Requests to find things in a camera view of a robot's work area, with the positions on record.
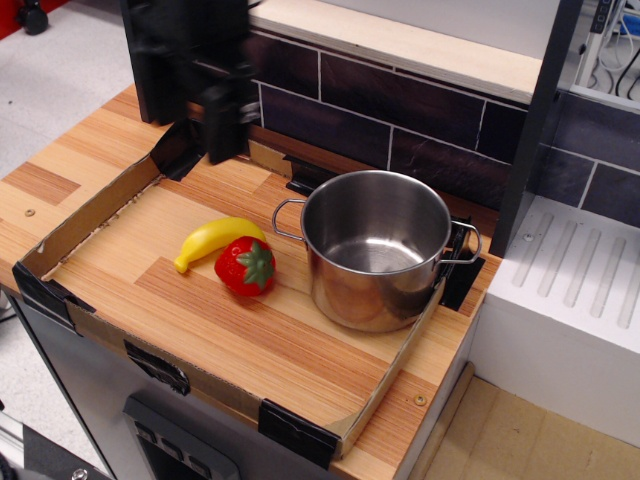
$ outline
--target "toy banana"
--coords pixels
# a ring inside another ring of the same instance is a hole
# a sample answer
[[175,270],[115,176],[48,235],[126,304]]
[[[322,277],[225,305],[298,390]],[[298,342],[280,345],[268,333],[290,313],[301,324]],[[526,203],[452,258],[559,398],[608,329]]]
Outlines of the toy banana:
[[185,239],[180,256],[175,259],[173,264],[178,272],[184,273],[190,262],[226,247],[234,240],[244,236],[259,238],[266,242],[260,227],[246,218],[226,217],[205,223]]

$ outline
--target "red strawberry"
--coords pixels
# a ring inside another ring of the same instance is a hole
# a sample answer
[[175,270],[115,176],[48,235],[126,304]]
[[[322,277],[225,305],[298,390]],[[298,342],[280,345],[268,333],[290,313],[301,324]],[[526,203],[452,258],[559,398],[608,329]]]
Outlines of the red strawberry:
[[215,270],[231,290],[239,295],[254,296],[273,283],[276,259],[262,240],[240,237],[223,250]]

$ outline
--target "black cable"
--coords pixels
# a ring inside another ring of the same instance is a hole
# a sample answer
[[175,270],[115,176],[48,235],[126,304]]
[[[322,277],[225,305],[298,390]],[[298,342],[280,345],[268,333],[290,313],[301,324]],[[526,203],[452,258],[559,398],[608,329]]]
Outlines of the black cable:
[[609,80],[611,81],[611,86],[609,87],[609,90],[607,90],[607,93],[611,94],[611,91],[613,90],[613,86],[615,85],[616,81],[613,78],[613,73],[611,73],[609,70],[605,70],[607,72],[607,75],[609,76]]
[[591,77],[589,77],[589,81],[591,81],[591,80],[593,80],[594,82],[593,82],[592,85],[587,84],[587,88],[590,88],[590,89],[593,90],[598,85],[598,77],[596,77],[595,74],[592,73]]
[[636,86],[636,83],[638,83],[638,80],[640,80],[640,75],[636,77],[636,79],[633,81],[633,83],[629,87],[629,90],[627,91],[627,98],[629,100],[633,100],[633,98],[631,98],[631,90],[633,90],[633,88]]
[[15,480],[16,472],[9,465],[9,461],[0,454],[0,480]]
[[11,320],[12,318],[16,318],[18,315],[16,312],[13,312],[11,315],[7,315],[6,317],[0,316],[0,323],[6,322],[7,320]]
[[631,68],[631,66],[633,65],[633,63],[636,61],[636,59],[638,58],[638,55],[640,54],[640,49],[638,49],[638,51],[636,52],[636,54],[633,56],[633,58],[631,59],[631,61],[629,62],[629,65],[626,66],[626,68],[624,69],[624,71],[620,74],[620,78],[618,78],[618,82],[616,83],[616,96],[619,97],[620,96],[620,84],[622,83],[622,79],[624,78],[624,76],[627,74],[627,72],[629,71],[629,69]]

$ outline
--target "pot handle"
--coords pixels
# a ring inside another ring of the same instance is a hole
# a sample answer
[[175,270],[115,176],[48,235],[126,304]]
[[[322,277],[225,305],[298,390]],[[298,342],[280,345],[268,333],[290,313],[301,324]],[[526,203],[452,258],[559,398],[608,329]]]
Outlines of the pot handle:
[[299,237],[298,235],[294,235],[293,233],[288,233],[280,230],[278,228],[276,219],[278,217],[278,212],[280,212],[282,207],[284,207],[287,203],[305,203],[305,202],[306,200],[301,200],[298,198],[288,198],[287,200],[283,201],[280,205],[278,205],[275,211],[273,212],[273,217],[271,217],[271,225],[273,226],[273,231],[276,232],[278,235],[282,235],[283,237],[289,237],[289,238],[293,238],[294,240],[300,240],[301,242],[304,242],[304,238]]
[[473,254],[473,257],[466,259],[466,260],[448,260],[448,259],[443,259],[440,260],[439,263],[451,263],[454,265],[469,265],[470,263],[475,262],[478,257],[480,256],[480,253],[482,252],[482,236],[480,235],[480,232],[478,231],[478,229],[476,227],[474,227],[473,225],[471,225],[470,223],[463,223],[463,222],[459,222],[457,220],[451,220],[451,223],[455,223],[456,225],[463,227],[463,228],[468,228],[470,230],[473,230],[473,232],[476,234],[476,237],[478,237],[478,248],[476,248],[476,253]]

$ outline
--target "dark tile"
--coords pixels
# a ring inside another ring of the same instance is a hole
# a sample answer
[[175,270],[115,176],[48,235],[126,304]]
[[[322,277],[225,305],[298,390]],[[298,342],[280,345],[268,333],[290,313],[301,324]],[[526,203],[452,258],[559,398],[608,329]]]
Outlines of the dark tile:
[[264,85],[261,90],[265,128],[387,168],[389,126]]
[[323,102],[475,148],[483,100],[333,55],[320,62]]
[[318,52],[264,35],[245,42],[256,80],[311,98],[318,98]]
[[640,171],[640,116],[568,95],[554,146]]
[[482,116],[478,152],[513,164],[527,112],[487,103]]
[[418,178],[437,190],[498,210],[511,166],[395,130],[391,170]]
[[640,175],[598,165],[582,208],[640,227]]
[[544,170],[538,195],[577,207],[587,187],[594,162],[567,152],[549,151],[544,160]]

